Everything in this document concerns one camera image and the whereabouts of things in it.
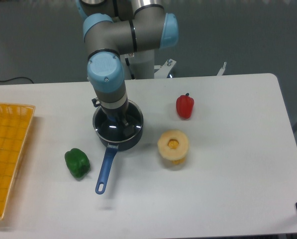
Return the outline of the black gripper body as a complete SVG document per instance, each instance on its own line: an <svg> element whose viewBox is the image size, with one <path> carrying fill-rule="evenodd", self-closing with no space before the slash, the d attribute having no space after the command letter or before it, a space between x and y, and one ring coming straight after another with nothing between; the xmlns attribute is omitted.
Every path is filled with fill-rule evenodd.
<svg viewBox="0 0 297 239"><path fill-rule="evenodd" d="M92 99L95 108L101 107L107 118L111 121L119 122L126 119L128 109L128 98L120 99L118 102L106 103L101 102L98 98Z"/></svg>

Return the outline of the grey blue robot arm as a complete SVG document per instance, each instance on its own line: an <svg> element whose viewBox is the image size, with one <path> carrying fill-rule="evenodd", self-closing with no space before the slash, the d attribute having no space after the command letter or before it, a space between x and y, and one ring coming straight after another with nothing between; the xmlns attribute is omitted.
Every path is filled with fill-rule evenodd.
<svg viewBox="0 0 297 239"><path fill-rule="evenodd" d="M128 96L120 57L175 46L177 19L159 0L78 0L76 6L84 17L87 77L97 102L122 135L131 137L134 127L126 116Z"/></svg>

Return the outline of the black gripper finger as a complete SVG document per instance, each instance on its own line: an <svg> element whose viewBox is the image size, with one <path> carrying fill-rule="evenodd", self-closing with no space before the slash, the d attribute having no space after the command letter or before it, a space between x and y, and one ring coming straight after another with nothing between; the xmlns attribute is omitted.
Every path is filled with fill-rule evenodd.
<svg viewBox="0 0 297 239"><path fill-rule="evenodd" d="M134 124L128 118L122 118L122 133L124 136L133 136L134 135Z"/></svg>

